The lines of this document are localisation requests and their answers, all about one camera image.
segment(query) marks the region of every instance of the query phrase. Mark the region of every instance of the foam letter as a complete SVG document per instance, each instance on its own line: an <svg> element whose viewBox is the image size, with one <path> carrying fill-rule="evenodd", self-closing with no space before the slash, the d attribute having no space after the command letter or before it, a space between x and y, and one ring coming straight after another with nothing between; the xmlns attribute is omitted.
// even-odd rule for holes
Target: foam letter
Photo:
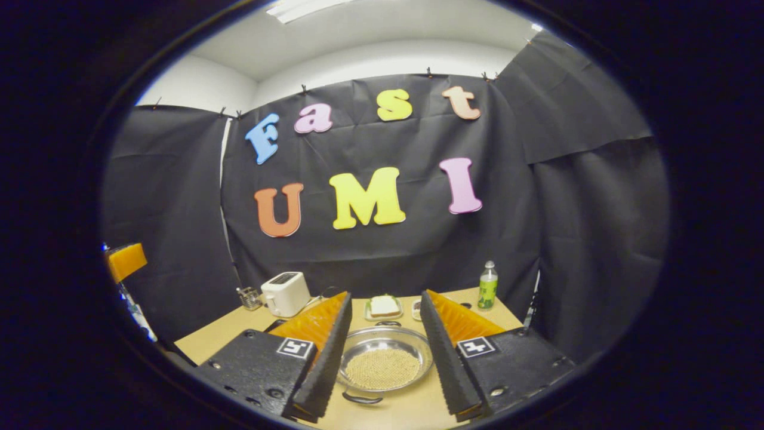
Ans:
<svg viewBox="0 0 764 430"><path fill-rule="evenodd" d="M257 220L263 233L270 237L286 237L299 229L299 193L302 190L303 185L300 183L284 185L281 188L281 192L286 195L286 209L289 214L283 224L277 223L274 217L276 188L265 188L254 194L257 201Z"/></svg>
<svg viewBox="0 0 764 430"><path fill-rule="evenodd" d="M306 106L299 111L302 118L294 123L294 131L298 133L319 132L323 133L332 127L332 107L325 103Z"/></svg>
<svg viewBox="0 0 764 430"><path fill-rule="evenodd" d="M475 98L473 93L467 93L460 86L452 86L451 88L443 91L442 95L448 97L451 100L451 107L454 109L454 113L462 119L478 119L480 118L480 110L472 109L470 103L467 100Z"/></svg>
<svg viewBox="0 0 764 430"><path fill-rule="evenodd" d="M276 127L273 126L273 124L277 122L279 122L279 116L275 113L271 113L244 136L244 138L254 146L255 152L257 152L257 163L259 165L263 164L271 157L271 155L276 153L276 150L279 148L279 145L270 143L270 140L276 140L279 137L279 132L276 130Z"/></svg>
<svg viewBox="0 0 764 430"><path fill-rule="evenodd" d="M402 223L406 219L406 214L400 209L395 184L399 173L396 168L377 169L371 175L369 188L366 190L352 173L336 174L329 178L329 185L332 185L337 193L337 219L334 222L334 228L343 230L355 227L355 218L350 214L351 207L361 223L367 226L375 204L377 205L375 223Z"/></svg>
<svg viewBox="0 0 764 430"><path fill-rule="evenodd" d="M377 115L382 121L394 121L396 119L406 119L411 116L414 108L409 99L409 94L405 90L385 90L377 96Z"/></svg>
<svg viewBox="0 0 764 430"><path fill-rule="evenodd" d="M469 167L472 161L469 158L449 158L440 162L440 168L448 176L451 185L451 205L448 211L454 214L475 212L483 207L483 202L475 198L470 181Z"/></svg>

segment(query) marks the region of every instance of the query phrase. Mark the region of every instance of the wooden table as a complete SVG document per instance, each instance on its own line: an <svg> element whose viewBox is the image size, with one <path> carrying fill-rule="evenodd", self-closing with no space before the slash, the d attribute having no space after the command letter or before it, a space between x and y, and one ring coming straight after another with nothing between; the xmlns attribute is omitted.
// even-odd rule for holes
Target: wooden table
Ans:
<svg viewBox="0 0 764 430"><path fill-rule="evenodd" d="M472 310L507 330L522 327L523 324L499 300L488 311L478 309L478 288L468 288L443 293L458 303L472 304ZM405 328L425 334L421 321L411 318L411 304L421 296L399 297L403 306L403 316L395 321ZM353 318L350 331L372 327L375 321L364 319L366 298L352 300ZM242 331L254 329L264 331L277 318L267 308L260 307L247 311L244 307L235 309L226 316L213 321L175 342L175 345L194 363L201 364L223 348ZM449 415L441 390L438 370L435 365L417 383L391 393L384 393L384 400L376 405L360 405L342 397L345 388L336 383L326 415L317 424L299 420L305 425L325 430L394 430L411 428L415 430L443 430L457 425L456 418ZM369 396L368 393L348 391L349 394Z"/></svg>

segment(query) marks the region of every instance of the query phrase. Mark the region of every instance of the green bottle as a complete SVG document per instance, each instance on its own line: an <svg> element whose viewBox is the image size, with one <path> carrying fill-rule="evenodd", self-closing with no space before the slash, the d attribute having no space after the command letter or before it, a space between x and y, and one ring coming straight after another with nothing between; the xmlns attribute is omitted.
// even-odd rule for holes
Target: green bottle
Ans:
<svg viewBox="0 0 764 430"><path fill-rule="evenodd" d="M494 270L494 262L487 261L485 270L480 275L480 298L477 306L480 309L491 309L496 300L496 288L499 285L499 274Z"/></svg>

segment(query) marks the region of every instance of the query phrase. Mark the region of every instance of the black curtain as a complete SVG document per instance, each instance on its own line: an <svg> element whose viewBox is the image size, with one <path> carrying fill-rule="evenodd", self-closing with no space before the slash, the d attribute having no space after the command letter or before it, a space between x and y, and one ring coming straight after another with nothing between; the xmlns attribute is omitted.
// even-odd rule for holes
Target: black curtain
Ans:
<svg viewBox="0 0 764 430"><path fill-rule="evenodd" d="M462 86L472 92L474 121L454 114L442 92ZM383 122L377 94L404 89L413 114ZM314 103L332 107L327 132L297 134L299 111ZM262 165L245 135L275 112L280 116L277 152ZM223 164L222 201L231 252L242 282L260 287L280 272L305 272L311 292L329 285L356 298L383 293L418 295L424 288L446 292L478 285L485 262L499 272L498 296L523 318L533 293L539 255L538 201L516 122L492 83L473 77L400 75L353 80L310 89L262 106L235 121ZM470 176L478 212L454 215L446 158L472 160ZM378 168L400 170L397 191L402 223L335 230L335 189L329 178L352 173L366 187ZM264 234L254 193L275 188L275 218L287 219L286 184L304 184L299 229L284 238Z"/></svg>
<svg viewBox="0 0 764 430"><path fill-rule="evenodd" d="M137 107L108 160L103 238L143 244L148 264L124 284L168 346L241 305L220 215L225 123L197 109Z"/></svg>
<svg viewBox="0 0 764 430"><path fill-rule="evenodd" d="M620 86L548 32L496 84L540 201L533 327L582 361L627 329L656 285L669 232L659 147Z"/></svg>

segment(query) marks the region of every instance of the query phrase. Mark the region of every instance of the stainless steel bowl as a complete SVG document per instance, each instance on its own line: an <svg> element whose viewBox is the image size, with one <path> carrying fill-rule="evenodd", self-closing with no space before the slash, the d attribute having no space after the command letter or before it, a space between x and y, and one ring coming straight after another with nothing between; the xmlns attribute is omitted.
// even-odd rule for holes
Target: stainless steel bowl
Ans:
<svg viewBox="0 0 764 430"><path fill-rule="evenodd" d="M416 357L416 359L419 360L419 372L414 379L401 386L396 386L390 389L366 389L353 384L348 378L347 373L345 373L345 369L350 360L364 352L382 348L404 350ZM364 391L366 393L383 393L401 389L404 386L409 386L415 383L427 374L430 367L432 367L432 352L430 352L429 343L427 342L426 337L413 330L402 327L369 327L352 331L348 334L348 339L345 341L345 349L342 353L342 362L340 364L337 379L342 385L349 388Z"/></svg>

